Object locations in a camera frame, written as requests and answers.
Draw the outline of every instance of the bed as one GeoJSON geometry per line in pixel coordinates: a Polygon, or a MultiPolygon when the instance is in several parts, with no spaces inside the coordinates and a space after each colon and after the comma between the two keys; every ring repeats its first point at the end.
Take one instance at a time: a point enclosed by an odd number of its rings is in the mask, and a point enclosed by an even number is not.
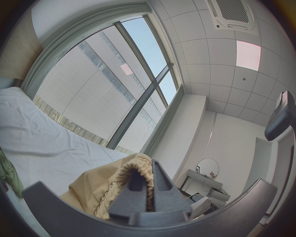
{"type": "MultiPolygon", "coordinates": [[[[19,88],[0,90],[0,146],[14,165],[24,188],[44,182],[61,195],[84,171],[123,157],[123,154],[86,140],[44,114],[19,88]]],[[[40,236],[47,233],[25,201],[8,192],[13,205],[40,236]]]]}

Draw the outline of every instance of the round mirror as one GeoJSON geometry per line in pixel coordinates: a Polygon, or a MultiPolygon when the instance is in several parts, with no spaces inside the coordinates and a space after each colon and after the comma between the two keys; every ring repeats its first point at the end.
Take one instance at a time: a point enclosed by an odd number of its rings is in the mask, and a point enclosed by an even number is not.
{"type": "Polygon", "coordinates": [[[216,178],[219,172],[219,166],[213,159],[207,158],[198,163],[197,172],[200,174],[205,174],[209,178],[216,178]]]}

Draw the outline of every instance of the smoke detector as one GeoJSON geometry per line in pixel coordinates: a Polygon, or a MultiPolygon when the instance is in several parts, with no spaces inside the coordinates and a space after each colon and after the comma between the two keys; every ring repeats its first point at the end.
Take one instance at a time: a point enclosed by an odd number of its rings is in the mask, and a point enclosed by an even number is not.
{"type": "Polygon", "coordinates": [[[217,30],[242,31],[259,36],[258,23],[247,0],[205,0],[217,30]]]}

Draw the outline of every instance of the air conditioner grille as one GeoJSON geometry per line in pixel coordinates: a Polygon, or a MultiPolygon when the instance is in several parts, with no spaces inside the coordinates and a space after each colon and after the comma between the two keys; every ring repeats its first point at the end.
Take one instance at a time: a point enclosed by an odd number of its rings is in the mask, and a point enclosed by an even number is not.
{"type": "Polygon", "coordinates": [[[241,0],[216,0],[216,2],[224,19],[249,22],[247,12],[241,0]]]}

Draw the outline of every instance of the blue sky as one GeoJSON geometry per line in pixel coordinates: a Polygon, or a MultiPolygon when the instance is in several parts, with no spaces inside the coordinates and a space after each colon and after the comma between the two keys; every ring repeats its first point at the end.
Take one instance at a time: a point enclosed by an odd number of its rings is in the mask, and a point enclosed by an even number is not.
{"type": "MultiPolygon", "coordinates": [[[[133,38],[156,77],[166,66],[166,62],[149,26],[143,18],[126,21],[122,24],[133,38]]],[[[160,88],[167,103],[170,104],[176,93],[175,85],[170,73],[168,73],[162,80],[160,88]]]]}

